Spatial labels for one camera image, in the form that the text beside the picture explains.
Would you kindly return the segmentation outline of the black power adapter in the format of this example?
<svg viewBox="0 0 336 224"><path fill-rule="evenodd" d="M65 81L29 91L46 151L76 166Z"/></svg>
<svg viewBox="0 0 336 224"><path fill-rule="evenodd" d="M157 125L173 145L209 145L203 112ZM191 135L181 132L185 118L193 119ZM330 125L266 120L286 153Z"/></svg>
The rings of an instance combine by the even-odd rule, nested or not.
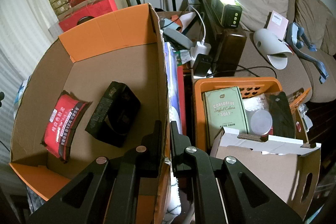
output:
<svg viewBox="0 0 336 224"><path fill-rule="evenodd" d="M193 65L194 75L198 77L205 77L211 68L213 58L209 55L198 54Z"/></svg>

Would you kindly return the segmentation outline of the white curtain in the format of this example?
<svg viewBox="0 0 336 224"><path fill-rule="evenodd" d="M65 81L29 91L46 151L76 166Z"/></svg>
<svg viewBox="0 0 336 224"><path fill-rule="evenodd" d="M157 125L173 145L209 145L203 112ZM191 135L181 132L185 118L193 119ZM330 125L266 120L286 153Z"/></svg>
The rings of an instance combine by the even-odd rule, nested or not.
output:
<svg viewBox="0 0 336 224"><path fill-rule="evenodd" d="M14 100L46 50L56 40L57 17L49 0L1 0L1 188L25 195L25 187L9 166Z"/></svg>

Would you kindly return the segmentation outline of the brown sofa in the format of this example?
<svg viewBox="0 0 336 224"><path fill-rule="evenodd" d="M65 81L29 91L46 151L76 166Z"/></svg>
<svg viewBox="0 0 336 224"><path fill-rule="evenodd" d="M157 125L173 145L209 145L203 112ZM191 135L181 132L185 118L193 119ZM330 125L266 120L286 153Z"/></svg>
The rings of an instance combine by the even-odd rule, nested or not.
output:
<svg viewBox="0 0 336 224"><path fill-rule="evenodd" d="M236 77L276 77L283 90L289 94L300 88L309 89L306 100L325 103L335 100L335 16L320 0L238 0L243 7L240 27L247 41L239 64L243 69L235 72ZM302 52L314 57L325 65L329 77L324 83L319 81L319 71L315 65L299 58L296 54L288 58L285 69L274 68L260 54L253 42L253 34L266 28L272 11L295 22L305 30L305 35L314 44L316 51L307 47Z"/></svg>

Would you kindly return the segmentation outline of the red snack packet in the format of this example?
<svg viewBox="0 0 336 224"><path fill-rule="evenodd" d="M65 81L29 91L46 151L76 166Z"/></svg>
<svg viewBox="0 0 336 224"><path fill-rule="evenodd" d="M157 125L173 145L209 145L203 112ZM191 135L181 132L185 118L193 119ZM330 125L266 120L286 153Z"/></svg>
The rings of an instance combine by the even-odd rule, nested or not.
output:
<svg viewBox="0 0 336 224"><path fill-rule="evenodd" d="M62 91L51 113L41 145L64 163L70 159L77 126L89 106L89 102L81 101L67 91Z"/></svg>

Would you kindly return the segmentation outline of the green Colorful Soft box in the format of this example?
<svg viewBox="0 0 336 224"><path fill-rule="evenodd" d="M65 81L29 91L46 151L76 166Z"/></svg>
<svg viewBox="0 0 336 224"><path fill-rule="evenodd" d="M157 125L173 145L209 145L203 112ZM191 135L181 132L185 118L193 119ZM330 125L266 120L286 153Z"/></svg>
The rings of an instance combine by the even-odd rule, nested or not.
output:
<svg viewBox="0 0 336 224"><path fill-rule="evenodd" d="M237 86L204 92L202 101L209 147L213 145L215 136L222 127L249 133L247 114Z"/></svg>

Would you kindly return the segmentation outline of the black pouch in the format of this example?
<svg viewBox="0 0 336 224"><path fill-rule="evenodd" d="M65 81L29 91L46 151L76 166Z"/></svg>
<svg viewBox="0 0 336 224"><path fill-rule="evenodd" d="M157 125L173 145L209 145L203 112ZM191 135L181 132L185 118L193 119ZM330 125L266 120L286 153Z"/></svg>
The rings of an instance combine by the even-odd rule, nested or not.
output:
<svg viewBox="0 0 336 224"><path fill-rule="evenodd" d="M273 135L295 139L295 126L288 98L284 92L267 93L268 109L273 121Z"/></svg>

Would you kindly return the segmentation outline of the black printed small box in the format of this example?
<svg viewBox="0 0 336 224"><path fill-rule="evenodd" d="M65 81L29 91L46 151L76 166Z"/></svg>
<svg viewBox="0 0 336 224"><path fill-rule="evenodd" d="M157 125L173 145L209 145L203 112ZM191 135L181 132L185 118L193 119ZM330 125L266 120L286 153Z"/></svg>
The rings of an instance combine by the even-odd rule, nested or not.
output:
<svg viewBox="0 0 336 224"><path fill-rule="evenodd" d="M112 81L96 106L85 131L95 139L121 148L133 129L141 102L124 83Z"/></svg>

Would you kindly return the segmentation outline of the orange plastic basket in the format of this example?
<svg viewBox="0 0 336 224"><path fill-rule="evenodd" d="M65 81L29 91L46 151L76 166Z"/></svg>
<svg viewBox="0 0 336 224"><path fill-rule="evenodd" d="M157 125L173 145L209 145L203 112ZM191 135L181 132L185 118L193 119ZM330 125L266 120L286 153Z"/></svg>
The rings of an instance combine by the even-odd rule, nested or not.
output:
<svg viewBox="0 0 336 224"><path fill-rule="evenodd" d="M273 77L217 77L194 85L195 142L203 151L243 147L305 156L316 149L295 133L280 82Z"/></svg>

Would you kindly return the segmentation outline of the brown white cardboard box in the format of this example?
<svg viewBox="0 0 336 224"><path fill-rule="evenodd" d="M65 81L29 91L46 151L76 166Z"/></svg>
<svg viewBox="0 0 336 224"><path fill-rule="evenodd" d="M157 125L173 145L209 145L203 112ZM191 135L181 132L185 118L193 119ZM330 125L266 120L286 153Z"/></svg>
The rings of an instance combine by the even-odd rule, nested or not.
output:
<svg viewBox="0 0 336 224"><path fill-rule="evenodd" d="M225 127L216 134L210 155L235 157L300 217L306 217L319 179L320 143L274 135L261 141Z"/></svg>

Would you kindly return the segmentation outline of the clear round lidded container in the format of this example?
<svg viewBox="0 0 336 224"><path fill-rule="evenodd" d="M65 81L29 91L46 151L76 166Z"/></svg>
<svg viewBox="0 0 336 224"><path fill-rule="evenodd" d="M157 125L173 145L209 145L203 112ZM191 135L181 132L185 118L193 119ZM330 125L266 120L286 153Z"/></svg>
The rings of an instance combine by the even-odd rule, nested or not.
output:
<svg viewBox="0 0 336 224"><path fill-rule="evenodd" d="M247 118L250 134L263 136L272 128L273 120L268 110L248 111Z"/></svg>

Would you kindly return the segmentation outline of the pink white booklet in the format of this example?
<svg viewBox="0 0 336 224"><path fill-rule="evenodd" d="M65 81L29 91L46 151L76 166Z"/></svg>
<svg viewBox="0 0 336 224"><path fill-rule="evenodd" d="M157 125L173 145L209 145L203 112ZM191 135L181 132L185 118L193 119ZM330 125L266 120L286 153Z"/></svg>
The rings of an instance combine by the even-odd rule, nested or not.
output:
<svg viewBox="0 0 336 224"><path fill-rule="evenodd" d="M273 10L270 14L266 28L273 32L279 39L283 40L285 38L288 23L289 20L286 17Z"/></svg>

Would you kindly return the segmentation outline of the orange cardboard box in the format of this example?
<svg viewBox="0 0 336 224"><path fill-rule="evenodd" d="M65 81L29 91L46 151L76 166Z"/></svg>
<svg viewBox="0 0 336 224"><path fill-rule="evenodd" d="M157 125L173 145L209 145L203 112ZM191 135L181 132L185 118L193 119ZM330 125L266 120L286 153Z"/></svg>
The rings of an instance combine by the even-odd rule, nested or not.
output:
<svg viewBox="0 0 336 224"><path fill-rule="evenodd" d="M123 149L96 140L85 127L112 81L125 83L141 102L126 147L140 144L156 120L167 120L167 87L159 18L149 4L91 19L63 33L39 61L14 122L10 166L41 198L49 199L98 156ZM88 101L63 164L42 146L42 136L62 91Z"/></svg>

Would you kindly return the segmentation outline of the stacked gold boxes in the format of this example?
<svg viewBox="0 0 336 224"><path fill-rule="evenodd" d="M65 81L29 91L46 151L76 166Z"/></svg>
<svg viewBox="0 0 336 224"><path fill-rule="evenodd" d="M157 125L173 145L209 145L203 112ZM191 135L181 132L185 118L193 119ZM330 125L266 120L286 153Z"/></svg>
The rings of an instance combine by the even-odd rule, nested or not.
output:
<svg viewBox="0 0 336 224"><path fill-rule="evenodd" d="M49 0L49 3L56 16L59 16L71 8L68 0Z"/></svg>

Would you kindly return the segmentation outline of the red Collection gift bag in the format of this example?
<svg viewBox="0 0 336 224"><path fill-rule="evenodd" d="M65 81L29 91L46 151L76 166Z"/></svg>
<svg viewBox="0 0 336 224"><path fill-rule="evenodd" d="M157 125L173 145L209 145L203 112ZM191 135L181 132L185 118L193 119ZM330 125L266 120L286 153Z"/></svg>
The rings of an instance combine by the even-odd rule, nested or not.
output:
<svg viewBox="0 0 336 224"><path fill-rule="evenodd" d="M115 0L99 0L71 12L60 20L60 28L66 32L90 19L118 10Z"/></svg>

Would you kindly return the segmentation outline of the white power adapter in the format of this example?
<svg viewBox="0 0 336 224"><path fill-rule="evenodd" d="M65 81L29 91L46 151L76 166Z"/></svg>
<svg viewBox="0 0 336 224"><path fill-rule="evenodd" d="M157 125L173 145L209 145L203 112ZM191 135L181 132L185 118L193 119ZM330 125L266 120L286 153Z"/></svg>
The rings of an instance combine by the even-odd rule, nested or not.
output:
<svg viewBox="0 0 336 224"><path fill-rule="evenodd" d="M208 55L211 50L211 45L209 43L204 42L196 42L194 47L190 48L190 56L191 56L191 67L194 66L197 56L199 54Z"/></svg>

